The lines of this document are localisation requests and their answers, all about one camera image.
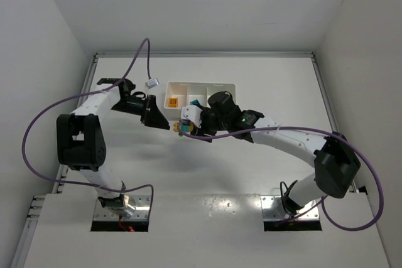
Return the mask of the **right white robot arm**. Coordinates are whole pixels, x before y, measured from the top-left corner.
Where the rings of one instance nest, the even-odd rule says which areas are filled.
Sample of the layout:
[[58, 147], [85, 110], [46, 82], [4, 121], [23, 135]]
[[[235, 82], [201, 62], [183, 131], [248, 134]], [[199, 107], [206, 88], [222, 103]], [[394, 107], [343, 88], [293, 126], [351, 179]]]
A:
[[255, 110], [241, 110], [229, 92], [217, 92], [201, 108], [200, 133], [214, 136], [219, 131], [234, 133], [236, 139], [273, 147], [309, 164], [314, 172], [296, 180], [281, 197], [282, 209], [296, 215], [308, 202], [323, 196], [343, 198], [361, 163], [345, 144], [346, 138], [309, 134], [304, 130], [283, 130], [279, 124]]

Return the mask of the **yellow curved lego brick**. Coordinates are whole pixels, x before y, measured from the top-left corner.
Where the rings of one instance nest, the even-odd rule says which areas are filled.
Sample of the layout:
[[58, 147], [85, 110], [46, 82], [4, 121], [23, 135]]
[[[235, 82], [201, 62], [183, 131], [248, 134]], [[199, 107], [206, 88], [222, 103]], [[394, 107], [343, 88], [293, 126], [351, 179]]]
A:
[[178, 99], [171, 97], [168, 99], [168, 107], [169, 108], [177, 108], [178, 107]]

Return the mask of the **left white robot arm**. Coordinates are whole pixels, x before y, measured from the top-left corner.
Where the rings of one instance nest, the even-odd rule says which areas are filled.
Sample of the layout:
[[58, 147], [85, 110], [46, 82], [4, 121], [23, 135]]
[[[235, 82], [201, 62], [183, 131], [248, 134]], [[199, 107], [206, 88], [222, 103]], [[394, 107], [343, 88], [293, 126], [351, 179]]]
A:
[[102, 78], [97, 82], [97, 94], [70, 114], [57, 118], [57, 154], [60, 164], [78, 171], [97, 192], [103, 208], [116, 215], [130, 217], [134, 200], [126, 186], [106, 166], [106, 142], [101, 120], [112, 110], [137, 115], [144, 126], [169, 130], [170, 125], [156, 104], [154, 95], [136, 92], [130, 80]]

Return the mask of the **blue curved lego brick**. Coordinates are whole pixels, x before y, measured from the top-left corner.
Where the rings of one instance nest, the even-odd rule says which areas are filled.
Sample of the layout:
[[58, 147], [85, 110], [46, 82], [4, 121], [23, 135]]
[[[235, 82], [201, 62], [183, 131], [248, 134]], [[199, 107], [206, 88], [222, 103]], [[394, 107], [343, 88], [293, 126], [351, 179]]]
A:
[[190, 105], [195, 105], [197, 107], [200, 107], [200, 102], [197, 99], [195, 99], [195, 100], [190, 102]]

